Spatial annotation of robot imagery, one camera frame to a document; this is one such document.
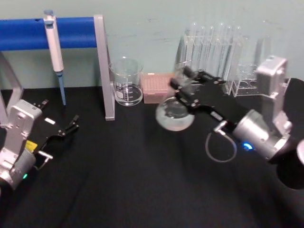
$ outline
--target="black tablecloth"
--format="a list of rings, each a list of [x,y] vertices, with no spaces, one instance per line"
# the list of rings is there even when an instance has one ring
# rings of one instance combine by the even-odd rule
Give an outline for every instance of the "black tablecloth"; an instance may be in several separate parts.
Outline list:
[[[304,191],[283,186],[275,166],[255,151],[239,149],[225,164],[207,157],[205,140],[217,124],[209,116],[174,133],[157,124],[156,105],[116,104],[116,120],[106,122],[100,90],[66,89],[66,109],[58,89],[25,91],[29,102],[49,99],[45,114],[62,125],[80,115],[80,129],[45,149],[54,160],[17,188],[1,227],[304,227]],[[304,137],[303,97],[304,82],[293,79],[285,110],[298,138]],[[237,100],[259,109],[259,97]],[[210,150],[232,149],[214,136]]]

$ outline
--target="blue pipette tip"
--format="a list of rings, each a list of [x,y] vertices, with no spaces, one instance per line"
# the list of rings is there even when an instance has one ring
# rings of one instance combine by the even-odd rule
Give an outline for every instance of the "blue pipette tip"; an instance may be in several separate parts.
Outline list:
[[[65,86],[63,84],[63,73],[59,72],[56,73],[58,76],[58,80],[59,80],[59,87],[60,87],[60,92],[61,92],[61,98],[62,98],[62,103],[64,106],[66,106],[66,94],[65,94]]]

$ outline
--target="metal bracket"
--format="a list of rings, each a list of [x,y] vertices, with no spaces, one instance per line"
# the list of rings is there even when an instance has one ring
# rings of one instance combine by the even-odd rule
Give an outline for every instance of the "metal bracket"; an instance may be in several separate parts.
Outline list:
[[[290,132],[292,124],[283,111],[287,59],[269,56],[256,70],[257,87],[263,96],[262,115],[279,134]]]
[[[10,63],[6,60],[2,52],[0,52],[0,68],[3,69],[4,74],[13,88],[13,93],[10,96],[7,107],[5,107],[2,94],[0,93],[0,123],[1,125],[5,125],[8,123],[8,115],[10,114],[11,107],[15,105],[22,97],[23,87],[17,79],[17,76],[15,75]]]
[[[102,15],[94,15],[94,28],[96,36],[96,45],[98,61],[100,68],[100,78],[104,96],[104,110],[106,120],[115,120],[115,98],[113,93],[113,84],[109,74],[109,58],[107,50],[107,41],[105,33],[104,18]]]

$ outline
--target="blue led light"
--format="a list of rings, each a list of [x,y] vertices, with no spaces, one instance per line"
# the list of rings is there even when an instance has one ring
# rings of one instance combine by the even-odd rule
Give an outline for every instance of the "blue led light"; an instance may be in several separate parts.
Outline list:
[[[244,142],[244,143],[243,143],[243,147],[244,147],[244,149],[247,150],[247,151],[250,151],[250,150],[253,149],[253,146],[250,145],[250,144],[247,143],[247,142]]]

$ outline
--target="metal stand leg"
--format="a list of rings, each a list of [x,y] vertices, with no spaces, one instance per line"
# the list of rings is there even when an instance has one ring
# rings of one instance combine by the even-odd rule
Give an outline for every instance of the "metal stand leg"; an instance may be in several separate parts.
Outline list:
[[[115,98],[112,90],[113,86],[111,85],[110,81],[107,41],[104,19],[102,15],[94,15],[94,28],[100,68],[100,78],[104,96],[105,119],[115,120]]]
[[[2,95],[0,93],[0,123],[1,125],[4,125],[8,122],[10,108],[15,105],[22,97],[23,87],[17,79],[17,76],[15,75],[10,63],[6,60],[2,52],[0,52],[0,68],[3,70],[13,89],[13,93],[10,96],[9,103],[6,108]]]

